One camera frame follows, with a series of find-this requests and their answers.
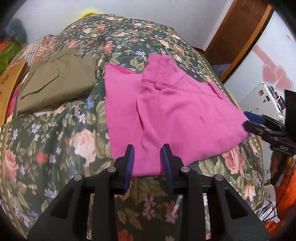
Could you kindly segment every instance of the black cable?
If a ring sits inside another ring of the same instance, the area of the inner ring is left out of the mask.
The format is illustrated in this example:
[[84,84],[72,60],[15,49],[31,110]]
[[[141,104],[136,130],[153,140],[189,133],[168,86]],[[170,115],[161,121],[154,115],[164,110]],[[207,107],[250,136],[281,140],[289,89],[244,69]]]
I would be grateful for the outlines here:
[[289,184],[290,184],[290,181],[291,181],[292,176],[293,176],[293,173],[294,173],[295,164],[296,164],[296,160],[294,160],[293,169],[292,169],[292,172],[291,172],[291,175],[290,175],[289,181],[288,181],[288,183],[287,183],[287,186],[286,186],[286,188],[285,188],[285,191],[283,192],[283,194],[282,194],[281,198],[279,199],[278,203],[274,206],[274,208],[272,209],[272,211],[267,215],[267,217],[262,221],[262,223],[264,223],[264,222],[266,222],[266,221],[268,221],[268,220],[271,220],[271,219],[273,219],[273,218],[275,218],[275,217],[277,216],[277,215],[275,215],[274,217],[267,219],[268,216],[269,216],[269,215],[270,215],[270,214],[276,209],[277,205],[280,203],[280,201],[282,200],[283,196],[285,195],[285,192],[287,191],[287,188],[288,188],[288,186],[289,186]]

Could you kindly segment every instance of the blue gripper pad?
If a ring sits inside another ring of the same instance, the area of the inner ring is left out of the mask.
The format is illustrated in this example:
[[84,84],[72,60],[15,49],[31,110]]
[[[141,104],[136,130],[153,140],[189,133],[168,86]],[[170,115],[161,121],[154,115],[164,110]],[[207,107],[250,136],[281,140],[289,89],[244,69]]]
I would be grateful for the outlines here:
[[161,162],[164,166],[165,169],[165,177],[166,181],[168,184],[168,187],[171,192],[174,190],[174,185],[173,185],[173,172],[172,168],[170,166],[169,160],[168,160],[168,153],[165,150],[165,146],[163,145],[161,150],[160,150],[160,156],[161,156]]
[[133,145],[131,145],[131,151],[128,157],[128,164],[126,167],[126,173],[125,173],[125,179],[124,179],[124,186],[123,189],[125,190],[125,192],[128,191],[129,189],[129,185],[131,182],[131,174],[133,172],[133,163],[135,161],[135,148]]
[[251,122],[254,122],[258,125],[264,125],[265,124],[265,119],[260,116],[260,115],[256,115],[254,113],[251,113],[251,112],[244,112],[244,115],[251,121]]

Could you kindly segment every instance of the pink heart sticker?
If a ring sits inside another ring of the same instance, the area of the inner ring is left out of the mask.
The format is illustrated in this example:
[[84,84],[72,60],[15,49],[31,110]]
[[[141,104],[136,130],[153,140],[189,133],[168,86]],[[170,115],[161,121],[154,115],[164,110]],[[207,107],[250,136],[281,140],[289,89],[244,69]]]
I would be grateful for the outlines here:
[[262,74],[263,74],[263,81],[270,83],[270,84],[275,84],[278,82],[278,77],[276,73],[272,71],[272,68],[269,64],[264,64],[262,67]]
[[278,82],[276,83],[276,89],[285,91],[285,90],[293,90],[294,85],[290,78],[287,77],[285,69],[278,65],[276,67],[276,74],[278,76]]

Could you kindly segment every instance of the metal bolt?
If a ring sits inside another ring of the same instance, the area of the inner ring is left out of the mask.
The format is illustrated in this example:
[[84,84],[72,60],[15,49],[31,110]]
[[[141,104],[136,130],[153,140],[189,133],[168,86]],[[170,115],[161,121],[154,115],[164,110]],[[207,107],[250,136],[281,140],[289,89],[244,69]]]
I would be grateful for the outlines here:
[[217,174],[217,175],[215,175],[215,179],[217,181],[222,181],[224,179],[224,177],[221,174]]
[[190,168],[187,167],[187,166],[183,166],[183,167],[181,167],[181,171],[182,172],[189,172],[190,171]]
[[77,175],[74,176],[75,181],[79,181],[81,179],[82,179],[82,175],[80,175],[80,174],[77,174]]
[[115,172],[116,171],[116,167],[114,167],[114,166],[108,167],[107,171],[108,172]]

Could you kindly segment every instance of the floral bedspread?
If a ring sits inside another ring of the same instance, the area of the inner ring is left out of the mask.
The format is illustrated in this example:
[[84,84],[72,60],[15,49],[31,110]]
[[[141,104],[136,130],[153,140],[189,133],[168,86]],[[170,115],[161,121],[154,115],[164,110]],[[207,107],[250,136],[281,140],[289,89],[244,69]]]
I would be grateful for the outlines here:
[[[196,81],[212,81],[229,96],[205,58],[174,29],[162,24],[116,15],[89,16],[63,30],[39,61],[64,45],[82,56],[89,52],[98,56],[97,85],[90,95],[51,112],[15,118],[0,131],[1,199],[7,216],[23,236],[75,174],[95,175],[114,162],[105,116],[107,62],[141,72],[149,54],[167,54]],[[207,176],[222,174],[252,209],[261,204],[263,163],[257,136],[191,167]],[[115,196],[115,204],[119,240],[178,240],[182,196],[169,193],[164,177],[132,179],[128,192]],[[88,238],[91,230],[89,219]]]

